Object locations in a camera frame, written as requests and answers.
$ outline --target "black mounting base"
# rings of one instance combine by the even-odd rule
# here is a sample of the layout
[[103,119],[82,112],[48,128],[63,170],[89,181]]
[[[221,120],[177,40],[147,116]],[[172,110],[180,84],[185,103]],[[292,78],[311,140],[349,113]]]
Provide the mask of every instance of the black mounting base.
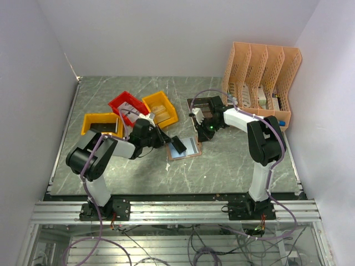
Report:
[[275,210],[270,199],[254,202],[248,193],[239,201],[228,202],[223,212],[227,212],[230,221],[260,220],[264,214],[266,220],[275,220]]
[[[129,221],[131,206],[124,198],[111,198],[104,206],[99,207],[103,220],[112,220],[116,213],[115,221]],[[84,203],[79,215],[80,221],[99,221],[95,206],[91,203]]]

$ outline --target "table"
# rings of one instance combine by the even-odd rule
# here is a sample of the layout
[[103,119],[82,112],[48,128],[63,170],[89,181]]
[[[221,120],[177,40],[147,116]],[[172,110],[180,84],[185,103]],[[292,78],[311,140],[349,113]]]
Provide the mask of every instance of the table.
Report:
[[[123,91],[136,98],[164,91],[175,106],[179,122],[164,131],[180,138],[195,135],[186,99],[208,88],[221,88],[221,78],[85,76],[81,78],[65,132],[59,159],[51,179],[51,195],[84,195],[79,178],[65,165],[65,157],[80,139],[84,114],[111,112],[108,102]],[[209,92],[201,96],[214,96]],[[237,193],[248,191],[253,174],[247,134],[236,128],[221,129],[212,141],[202,144],[202,155],[169,161],[165,148],[136,160],[112,157],[104,173],[112,194]],[[276,167],[273,192],[298,192],[289,149]]]

